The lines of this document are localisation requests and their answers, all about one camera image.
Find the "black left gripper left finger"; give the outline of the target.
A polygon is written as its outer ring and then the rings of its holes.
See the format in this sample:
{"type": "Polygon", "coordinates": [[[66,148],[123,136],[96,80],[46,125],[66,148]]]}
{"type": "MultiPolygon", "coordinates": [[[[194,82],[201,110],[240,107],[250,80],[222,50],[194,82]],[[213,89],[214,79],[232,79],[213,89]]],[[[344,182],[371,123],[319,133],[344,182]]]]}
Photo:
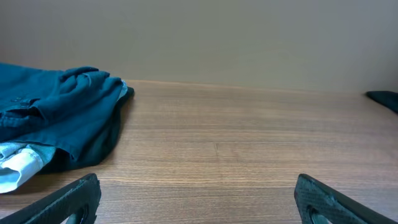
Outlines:
{"type": "Polygon", "coordinates": [[[90,173],[2,218],[1,224],[94,224],[100,200],[100,181],[90,173]]]}

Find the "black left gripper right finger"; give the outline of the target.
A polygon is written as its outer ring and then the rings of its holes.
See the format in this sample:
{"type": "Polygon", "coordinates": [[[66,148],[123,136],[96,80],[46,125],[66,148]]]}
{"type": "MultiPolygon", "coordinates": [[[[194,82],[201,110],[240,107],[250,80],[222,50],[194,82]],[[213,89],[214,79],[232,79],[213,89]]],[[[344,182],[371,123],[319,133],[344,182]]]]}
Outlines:
{"type": "Polygon", "coordinates": [[[294,198],[304,224],[397,224],[307,174],[300,174],[294,198]]]}

